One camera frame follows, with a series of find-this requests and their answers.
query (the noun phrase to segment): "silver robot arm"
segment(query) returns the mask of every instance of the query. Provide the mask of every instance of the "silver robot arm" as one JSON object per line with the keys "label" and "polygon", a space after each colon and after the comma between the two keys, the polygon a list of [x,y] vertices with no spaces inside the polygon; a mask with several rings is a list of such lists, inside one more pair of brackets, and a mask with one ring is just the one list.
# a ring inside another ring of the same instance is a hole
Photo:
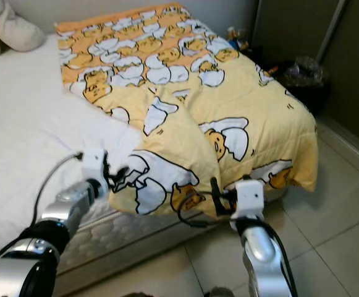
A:
{"label": "silver robot arm", "polygon": [[263,219],[262,184],[255,180],[242,181],[235,185],[235,190],[237,207],[230,224],[239,233],[244,247],[243,263],[249,274],[250,296],[292,297],[288,280],[282,271],[284,250],[281,251],[266,228],[251,226],[247,220]]}
{"label": "silver robot arm", "polygon": [[0,297],[50,297],[60,255],[94,200],[108,193],[104,150],[83,153],[83,178],[60,192],[40,220],[0,255]]}

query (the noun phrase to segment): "beige floor tile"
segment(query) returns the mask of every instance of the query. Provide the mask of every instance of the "beige floor tile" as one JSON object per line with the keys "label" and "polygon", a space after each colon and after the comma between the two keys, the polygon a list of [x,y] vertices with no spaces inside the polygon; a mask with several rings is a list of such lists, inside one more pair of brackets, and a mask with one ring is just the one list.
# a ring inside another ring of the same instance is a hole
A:
{"label": "beige floor tile", "polygon": [[186,250],[204,292],[214,286],[233,289],[248,281],[240,238],[228,224],[189,241]]}
{"label": "beige floor tile", "polygon": [[359,225],[316,249],[352,297],[359,297]]}
{"label": "beige floor tile", "polygon": [[300,297],[348,297],[326,264],[312,250],[290,261]]}
{"label": "beige floor tile", "polygon": [[284,209],[313,246],[359,222],[359,171],[319,141],[314,193],[291,187]]}
{"label": "beige floor tile", "polygon": [[250,297],[251,296],[249,294],[249,288],[248,288],[247,283],[245,283],[242,286],[234,289],[233,294],[234,294],[235,297]]}
{"label": "beige floor tile", "polygon": [[316,119],[316,127],[318,129],[318,136],[324,134],[325,131],[328,129],[328,127],[326,127],[326,125],[322,121],[318,121],[318,119]]}
{"label": "beige floor tile", "polygon": [[326,133],[324,132],[320,139],[359,170],[359,155],[346,145],[337,134],[330,129],[326,129]]}
{"label": "beige floor tile", "polygon": [[[311,249],[279,204],[267,206],[264,214],[284,243],[289,258]],[[248,281],[240,238],[230,227],[222,226],[199,236],[187,243],[186,248],[204,292],[214,286],[233,289]]]}
{"label": "beige floor tile", "polygon": [[203,296],[184,247],[178,247],[72,296],[119,297],[140,291],[156,297]]}
{"label": "beige floor tile", "polygon": [[312,248],[294,222],[284,212],[279,202],[268,205],[264,210],[264,217],[266,222],[277,232],[282,243],[284,243],[289,259],[297,257]]}

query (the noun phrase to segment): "wall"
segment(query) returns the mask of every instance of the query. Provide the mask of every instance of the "wall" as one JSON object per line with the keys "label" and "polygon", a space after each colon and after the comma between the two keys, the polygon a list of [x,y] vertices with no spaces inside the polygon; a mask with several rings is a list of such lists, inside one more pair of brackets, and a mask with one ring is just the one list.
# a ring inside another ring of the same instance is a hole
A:
{"label": "wall", "polygon": [[[169,3],[165,0],[9,0],[19,15],[37,24],[44,32],[54,32],[53,23],[82,20],[135,7]],[[248,28],[254,0],[182,0],[191,13],[220,35],[235,25]]]}
{"label": "wall", "polygon": [[315,57],[338,0],[263,0],[254,45],[267,64]]}
{"label": "wall", "polygon": [[332,80],[325,113],[359,137],[359,0],[348,2],[323,64]]}
{"label": "wall", "polygon": [[[338,0],[264,0],[254,44],[269,64],[315,57]],[[359,0],[349,0],[323,65],[331,75],[324,114],[359,138]]]}

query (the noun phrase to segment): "black trash bag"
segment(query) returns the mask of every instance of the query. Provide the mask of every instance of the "black trash bag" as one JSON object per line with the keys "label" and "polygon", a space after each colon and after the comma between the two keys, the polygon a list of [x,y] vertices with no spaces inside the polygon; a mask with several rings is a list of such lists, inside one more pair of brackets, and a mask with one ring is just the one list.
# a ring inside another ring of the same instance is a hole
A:
{"label": "black trash bag", "polygon": [[297,57],[295,61],[280,63],[269,73],[314,115],[321,111],[329,97],[329,76],[311,57]]}

